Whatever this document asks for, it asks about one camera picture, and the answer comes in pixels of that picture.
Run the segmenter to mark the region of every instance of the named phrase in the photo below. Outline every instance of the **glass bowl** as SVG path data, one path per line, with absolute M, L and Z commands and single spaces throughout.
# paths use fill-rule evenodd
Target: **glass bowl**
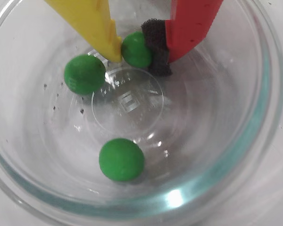
M 122 38 L 170 0 L 110 0 Z M 63 82 L 88 53 L 107 68 L 90 96 Z M 283 104 L 283 56 L 257 0 L 225 0 L 207 38 L 172 64 L 173 76 L 100 56 L 43 0 L 0 9 L 0 186 L 52 223 L 188 226 L 250 176 L 271 142 Z M 105 142 L 143 150 L 143 174 L 116 183 L 100 171 Z

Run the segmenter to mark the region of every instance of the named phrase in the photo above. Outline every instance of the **white surface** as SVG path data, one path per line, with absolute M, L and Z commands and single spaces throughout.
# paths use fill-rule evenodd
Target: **white surface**
M 283 0 L 261 0 L 283 45 Z M 203 226 L 283 226 L 283 116 L 273 145 L 250 182 Z M 0 190 L 0 226 L 48 226 L 14 204 Z

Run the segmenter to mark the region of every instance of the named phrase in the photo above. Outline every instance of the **sponge pad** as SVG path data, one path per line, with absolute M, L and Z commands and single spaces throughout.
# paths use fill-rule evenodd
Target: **sponge pad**
M 169 50 L 166 45 L 166 23 L 164 20 L 150 19 L 141 26 L 145 44 L 153 52 L 153 61 L 149 72 L 155 76 L 172 75 L 169 64 Z

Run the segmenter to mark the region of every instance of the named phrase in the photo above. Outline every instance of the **bowl rim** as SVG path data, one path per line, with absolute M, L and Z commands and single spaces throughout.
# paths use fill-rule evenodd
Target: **bowl rim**
M 226 179 L 226 177 L 230 174 L 229 172 L 237 167 L 239 160 L 249 160 L 251 158 L 253 162 L 252 167 L 255 168 L 256 163 L 258 163 L 260 159 L 262 159 L 262 155 L 266 153 L 267 147 L 271 144 L 272 137 L 274 136 L 276 128 L 278 127 L 278 122 L 280 120 L 283 108 L 283 54 L 281 44 L 279 38 L 277 37 L 273 24 L 259 0 L 236 1 L 241 5 L 244 4 L 245 8 L 248 8 L 248 10 L 256 10 L 260 14 L 259 16 L 262 17 L 262 21 L 261 23 L 257 23 L 256 27 L 259 30 L 270 32 L 269 35 L 270 37 L 272 37 L 272 40 L 267 40 L 267 34 L 264 32 L 263 37 L 260 38 L 261 54 L 263 58 L 263 75 L 259 98 L 257 105 L 253 110 L 252 117 L 249 119 L 249 122 L 245 126 L 244 131 L 240 134 L 239 138 L 229 145 L 227 150 L 221 155 L 219 160 L 211 168 L 207 169 L 202 175 L 194 178 L 193 180 L 186 180 L 185 182 L 181 183 L 180 187 L 176 185 L 171 186 L 168 191 L 155 193 L 146 197 L 122 201 L 121 203 L 112 203 L 109 206 L 92 206 L 89 204 L 58 197 L 45 190 L 40 189 L 34 184 L 31 184 L 28 180 L 18 174 L 16 170 L 9 166 L 9 164 L 0 154 L 0 170 L 6 173 L 6 175 L 4 176 L 6 178 L 2 178 L 2 175 L 4 175 L 4 173 L 0 173 L 1 189 L 12 200 L 20 204 L 25 209 L 41 218 L 51 220 L 53 221 L 53 223 L 56 222 L 54 217 L 51 217 L 49 214 L 46 214 L 38 208 L 32 206 L 30 204 L 30 201 L 28 201 L 27 199 L 30 199 L 31 196 L 33 196 L 33 198 L 41 200 L 45 205 L 48 205 L 49 208 L 60 208 L 65 212 L 70 212 L 79 216 L 123 220 L 153 217 L 155 215 L 163 214 L 171 210 L 177 210 L 180 207 L 185 207 L 190 210 L 199 208 L 199 205 L 195 206 L 193 201 L 201 198 L 205 202 L 207 202 L 209 195 L 208 191 L 216 186 L 221 180 Z M 10 14 L 10 12 L 21 2 L 22 0 L 5 1 L 0 9 L 0 26 Z M 276 57 L 272 56 L 271 54 L 271 50 L 269 49 L 269 42 L 274 45 L 274 53 L 276 53 Z M 279 79 L 276 91 L 274 91 L 274 88 L 272 87 L 275 84 L 274 78 L 273 82 L 271 83 L 271 76 L 275 76 L 271 74 L 271 71 L 274 70 L 273 66 L 275 64 L 278 65 L 277 73 Z M 256 144 L 260 134 L 264 141 L 261 142 L 261 144 Z M 244 140 L 246 139 L 250 141 L 247 144 L 244 142 Z M 241 176 L 247 178 L 247 175 L 249 175 L 251 172 L 252 170 L 249 170 L 248 173 L 245 173 Z M 13 192 L 13 189 L 11 189 L 11 184 L 13 182 L 16 183 L 17 186 L 20 186 L 20 189 L 24 190 L 25 193 L 27 193 L 28 197 L 19 197 L 19 195 Z M 234 190 L 233 187 L 238 186 L 239 185 L 229 186 L 227 189 L 220 192 L 220 194 L 218 194 L 217 196 L 220 197 L 220 200 L 224 200 L 224 194 L 226 192 L 230 194 L 231 192 L 229 192 L 229 190 L 232 191 Z M 176 205 L 172 204 L 171 198 L 177 199 Z

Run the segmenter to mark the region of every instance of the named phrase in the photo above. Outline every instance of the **yellow plastic tong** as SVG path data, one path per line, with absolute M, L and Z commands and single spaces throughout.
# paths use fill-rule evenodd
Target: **yellow plastic tong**
M 111 20 L 108 0 L 45 0 L 103 57 L 120 62 L 121 37 Z

